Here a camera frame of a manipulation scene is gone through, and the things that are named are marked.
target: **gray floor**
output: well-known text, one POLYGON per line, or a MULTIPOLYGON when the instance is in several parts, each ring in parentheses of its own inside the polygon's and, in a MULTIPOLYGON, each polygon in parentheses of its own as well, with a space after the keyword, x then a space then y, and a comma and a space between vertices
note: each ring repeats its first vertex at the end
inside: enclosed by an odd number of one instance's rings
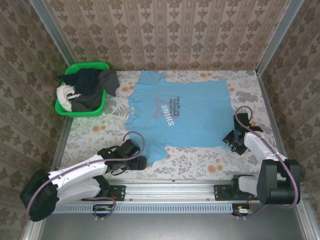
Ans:
POLYGON ((231 214, 52 214, 39 240, 305 240, 296 209, 269 206, 242 220, 231 214))

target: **gray clothing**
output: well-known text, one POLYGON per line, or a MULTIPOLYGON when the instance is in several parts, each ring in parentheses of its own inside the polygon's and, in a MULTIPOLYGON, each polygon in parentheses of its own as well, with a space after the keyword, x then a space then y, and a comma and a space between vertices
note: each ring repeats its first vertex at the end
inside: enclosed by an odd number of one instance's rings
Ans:
POLYGON ((92 95, 81 95, 71 103, 72 112, 91 112, 97 110, 101 105, 102 94, 105 90, 107 94, 115 97, 116 90, 120 87, 116 71, 105 69, 98 77, 96 91, 92 95))

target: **work surface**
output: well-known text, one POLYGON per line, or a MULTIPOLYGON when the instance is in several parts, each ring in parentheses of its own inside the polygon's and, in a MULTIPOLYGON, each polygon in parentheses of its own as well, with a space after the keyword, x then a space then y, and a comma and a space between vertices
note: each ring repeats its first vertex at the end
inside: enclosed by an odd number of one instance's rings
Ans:
MULTIPOLYGON (((122 137, 127 132, 124 123, 129 115, 128 97, 134 91, 140 71, 118 71, 117 75, 120 88, 116 92, 116 97, 107 96, 103 114, 98 117, 73 120, 61 168, 82 162, 102 148, 121 145, 122 137)), ((233 111, 242 105, 251 107, 253 109, 251 124, 259 125, 266 139, 276 145, 258 78, 253 70, 166 71, 165 80, 181 84, 226 80, 233 111)), ((231 152, 227 145, 214 148, 166 147, 165 149, 169 157, 150 164, 143 171, 128 170, 119 176, 110 174, 106 176, 122 179, 229 180, 234 174, 256 174, 261 166, 261 162, 257 161, 252 152, 247 150, 240 156, 231 152)))

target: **t-shirt sleeve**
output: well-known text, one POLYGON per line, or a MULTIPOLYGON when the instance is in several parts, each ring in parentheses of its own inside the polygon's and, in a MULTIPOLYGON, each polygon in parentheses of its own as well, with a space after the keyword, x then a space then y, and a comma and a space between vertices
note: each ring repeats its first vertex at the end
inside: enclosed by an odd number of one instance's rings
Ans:
POLYGON ((155 71, 144 71, 140 73, 138 80, 139 84, 153 85, 157 83, 164 83, 166 81, 165 72, 155 72, 155 71))
MULTIPOLYGON (((146 157, 148 165, 168 157, 168 153, 164 149, 163 143, 156 141, 143 131, 140 131, 140 133, 146 137, 145 148, 144 151, 141 153, 141 156, 146 157)), ((131 133, 130 139, 133 140, 136 144, 138 144, 138 146, 142 149, 143 141, 139 135, 131 133)))

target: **floral wallpaper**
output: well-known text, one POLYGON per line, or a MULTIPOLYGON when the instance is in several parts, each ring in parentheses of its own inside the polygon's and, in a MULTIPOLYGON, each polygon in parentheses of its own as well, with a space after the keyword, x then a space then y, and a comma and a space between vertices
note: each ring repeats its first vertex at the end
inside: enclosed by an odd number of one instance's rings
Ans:
POLYGON ((76 62, 255 69, 289 0, 44 0, 76 62))
POLYGON ((320 1, 305 0, 262 75, 289 158, 320 223, 320 1))
POLYGON ((49 170, 64 119, 54 109, 65 61, 27 0, 0 1, 0 239, 26 226, 19 194, 49 170))

